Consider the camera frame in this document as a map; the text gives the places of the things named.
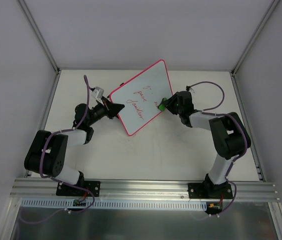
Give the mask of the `green whiteboard eraser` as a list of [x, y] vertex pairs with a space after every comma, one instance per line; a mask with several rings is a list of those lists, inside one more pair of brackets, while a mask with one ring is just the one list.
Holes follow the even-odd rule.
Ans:
[[158, 109], [161, 111], [161, 112], [164, 112], [166, 107], [165, 107], [165, 104], [164, 102], [167, 100], [167, 98], [163, 98], [162, 101], [160, 102], [159, 106], [158, 106]]

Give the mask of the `pink framed whiteboard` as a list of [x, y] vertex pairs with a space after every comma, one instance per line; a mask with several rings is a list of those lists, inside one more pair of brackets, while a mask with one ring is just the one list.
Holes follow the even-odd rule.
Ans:
[[125, 105], [118, 117], [132, 136], [161, 113], [162, 99], [172, 95], [166, 62], [161, 59], [113, 90], [109, 99]]

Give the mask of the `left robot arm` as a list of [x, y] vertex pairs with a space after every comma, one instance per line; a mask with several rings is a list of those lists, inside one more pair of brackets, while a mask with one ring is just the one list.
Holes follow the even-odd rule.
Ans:
[[91, 126], [103, 117], [118, 117], [124, 108], [124, 104], [112, 103], [105, 97], [92, 108], [87, 103], [77, 105], [72, 128], [56, 132], [39, 130], [36, 133], [25, 157], [24, 168], [66, 185], [75, 196], [82, 194], [85, 190], [84, 174], [65, 165], [66, 150], [89, 143], [94, 134]]

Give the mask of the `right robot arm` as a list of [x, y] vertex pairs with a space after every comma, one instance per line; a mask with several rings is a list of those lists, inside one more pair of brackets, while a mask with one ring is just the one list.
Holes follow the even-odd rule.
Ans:
[[197, 188], [197, 193], [216, 198], [225, 190], [234, 162], [251, 146], [251, 139], [238, 114], [199, 111], [194, 108], [192, 95], [188, 91], [180, 91], [170, 98], [162, 99], [159, 109], [167, 109], [170, 113], [178, 115], [181, 123], [187, 127], [211, 132], [217, 155], [211, 170]]

